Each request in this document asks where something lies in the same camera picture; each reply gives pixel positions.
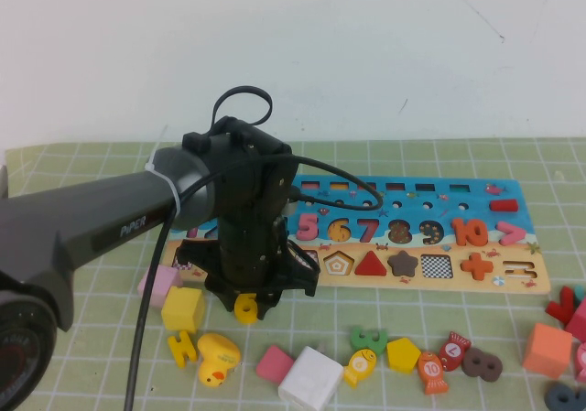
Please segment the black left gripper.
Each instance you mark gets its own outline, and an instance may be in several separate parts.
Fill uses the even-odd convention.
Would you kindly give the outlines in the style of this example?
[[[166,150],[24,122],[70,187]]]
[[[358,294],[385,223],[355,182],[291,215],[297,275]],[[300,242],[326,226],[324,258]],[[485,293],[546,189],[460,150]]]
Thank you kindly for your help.
[[[288,219],[220,217],[215,240],[185,240],[176,250],[180,265],[192,264],[204,271],[206,287],[225,310],[233,312],[238,292],[257,293],[256,317],[281,299],[282,291],[299,289],[315,295],[320,267],[288,239]]]

